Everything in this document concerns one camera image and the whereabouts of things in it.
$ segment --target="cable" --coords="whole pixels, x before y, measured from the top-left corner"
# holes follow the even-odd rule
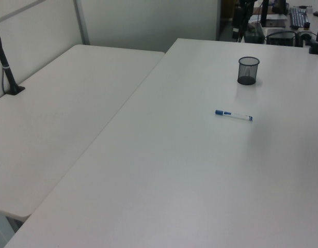
[[[264,37],[264,38],[268,38],[268,37],[270,37],[270,36],[278,35],[278,34],[283,34],[283,33],[294,33],[295,36],[297,35],[297,33],[294,32],[294,31],[281,31],[281,32],[275,32],[275,33],[272,33],[272,34],[270,34],[270,35],[267,35],[267,36]]]
[[[313,35],[315,35],[315,36],[317,36],[317,34],[314,34],[313,32],[309,32],[309,31],[302,31],[302,32],[299,32],[300,34],[302,34],[302,33],[309,33],[309,34],[313,34]]]
[[[263,2],[260,4],[260,6],[258,8],[258,20],[257,20],[257,23],[259,23],[260,8],[261,8],[262,4],[263,4]]]
[[[3,94],[5,94],[5,90],[4,90],[4,69],[2,68],[2,91]]]

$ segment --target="desk surface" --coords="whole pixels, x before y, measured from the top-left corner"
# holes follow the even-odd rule
[[[178,39],[12,247],[318,247],[318,56]]]
[[[32,214],[162,57],[77,45],[0,98],[0,213]]]
[[[301,6],[301,5],[306,5],[306,6],[312,6],[313,7],[313,12],[318,11],[318,0],[291,0],[287,1],[290,4],[290,7],[294,6]],[[262,1],[257,1],[255,2],[255,7],[259,7],[261,5]],[[310,22],[310,29],[309,30],[304,30],[303,28],[299,28],[298,30],[294,30],[295,32],[313,32],[317,34],[318,31],[318,17],[315,17],[312,13],[307,13],[308,20]],[[287,15],[287,20],[285,22],[286,28],[280,28],[280,27],[266,27],[262,28],[263,34],[266,36],[267,31],[269,28],[275,28],[275,29],[288,29],[291,30],[290,25],[290,15]]]

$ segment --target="marker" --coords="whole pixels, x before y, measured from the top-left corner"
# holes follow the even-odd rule
[[[230,113],[230,112],[226,112],[226,111],[221,111],[221,110],[216,110],[216,111],[215,111],[215,114],[216,114],[216,115],[230,116],[230,117],[234,117],[234,118],[238,118],[238,119],[242,119],[242,120],[249,120],[249,121],[252,121],[252,120],[253,120],[253,117],[252,117],[252,116],[234,114],[234,113]]]

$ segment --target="black mesh pen holder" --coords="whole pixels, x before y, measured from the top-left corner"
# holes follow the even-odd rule
[[[256,83],[258,64],[260,61],[254,57],[243,57],[239,61],[238,82],[243,85]]]

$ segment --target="keyboard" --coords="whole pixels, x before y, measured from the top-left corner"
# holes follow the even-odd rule
[[[304,27],[308,22],[306,11],[299,8],[290,8],[291,26]]]

